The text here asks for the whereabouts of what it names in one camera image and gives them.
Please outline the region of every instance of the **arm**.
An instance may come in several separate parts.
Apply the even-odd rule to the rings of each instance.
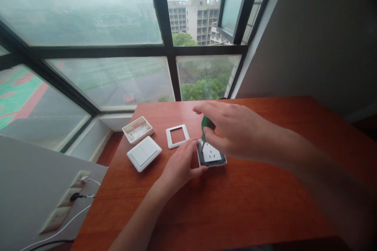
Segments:
[[[171,156],[162,175],[151,187],[109,251],[147,249],[158,216],[168,200],[190,179],[207,170],[205,166],[190,168],[192,152],[197,143],[197,139],[189,139]]]
[[[245,106],[207,101],[195,105],[193,111],[210,118],[224,135],[204,128],[208,143],[229,156],[290,171],[351,248],[372,248],[377,231],[376,194],[332,158]]]

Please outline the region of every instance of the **power cord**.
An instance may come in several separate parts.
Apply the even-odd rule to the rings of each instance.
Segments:
[[[88,181],[91,181],[91,182],[94,182],[96,184],[98,184],[98,186],[101,186],[101,183],[96,181],[96,180],[93,180],[91,178],[89,178],[88,176],[84,176],[82,179],[81,179],[81,182],[83,183],[87,183]]]
[[[50,244],[55,244],[55,243],[72,243],[74,241],[75,241],[74,239],[71,239],[71,240],[69,240],[69,239],[62,239],[62,240],[50,241],[50,242],[47,242],[45,244],[39,245],[37,247],[34,247],[33,249],[30,249],[29,251],[34,251],[34,250],[37,250],[39,248],[42,248],[42,247],[50,245]]]
[[[40,244],[40,243],[43,243],[47,240],[50,240],[51,238],[54,238],[55,236],[57,236],[59,233],[61,233],[74,219],[76,219],[81,213],[83,213],[84,211],[86,211],[87,209],[90,208],[91,205],[89,205],[88,207],[86,207],[85,209],[83,209],[81,212],[79,212],[76,216],[74,216],[61,230],[59,230],[57,233],[55,233],[54,235],[44,239],[44,240],[41,240],[41,241],[38,241],[36,243],[33,243],[33,244],[30,244],[29,246],[21,249],[20,251],[25,251],[26,249],[29,249],[30,247],[34,246],[34,245],[37,245],[37,244]]]
[[[89,195],[80,195],[80,193],[76,192],[76,193],[73,193],[71,198],[70,198],[70,201],[75,201],[77,198],[94,198],[95,196],[93,194],[89,194]]]

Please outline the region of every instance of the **screwdriver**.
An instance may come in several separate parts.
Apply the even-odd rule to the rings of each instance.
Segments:
[[[201,131],[202,131],[202,136],[201,136],[201,140],[203,141],[203,146],[201,148],[201,153],[203,154],[203,148],[204,148],[204,145],[206,144],[206,139],[205,139],[205,134],[204,134],[204,127],[207,126],[213,130],[215,130],[216,126],[215,124],[209,119],[207,118],[206,116],[203,117],[203,120],[201,121]]]

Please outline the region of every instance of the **electrical outlet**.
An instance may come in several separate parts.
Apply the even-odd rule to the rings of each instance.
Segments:
[[[203,157],[205,162],[221,160],[220,152],[208,143],[203,148]]]
[[[67,217],[70,209],[71,209],[71,207],[56,208],[52,212],[52,214],[50,215],[50,217],[48,218],[46,223],[44,224],[40,234],[48,233],[50,231],[54,231],[54,230],[59,229],[60,226],[62,225],[62,223],[64,222],[64,219]]]
[[[75,187],[69,188],[66,191],[66,193],[64,194],[62,200],[60,200],[58,207],[71,206],[72,203],[73,203],[72,201],[70,201],[71,196],[74,193],[80,193],[81,190],[82,190],[82,188],[80,188],[80,187],[78,187],[78,188],[75,188]]]
[[[79,171],[75,179],[73,180],[71,187],[84,187],[85,183],[81,182],[84,176],[90,176],[88,171]]]

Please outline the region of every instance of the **hand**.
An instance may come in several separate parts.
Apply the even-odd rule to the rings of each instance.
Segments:
[[[287,144],[296,135],[279,127],[245,106],[203,101],[192,109],[203,113],[224,135],[217,135],[211,128],[204,127],[206,140],[220,152],[246,160],[277,164],[283,151],[289,151]]]
[[[196,138],[191,138],[178,147],[167,162],[165,169],[158,182],[163,186],[166,193],[172,196],[180,190],[190,179],[200,176],[208,167],[201,166],[191,169],[191,156],[198,144]]]

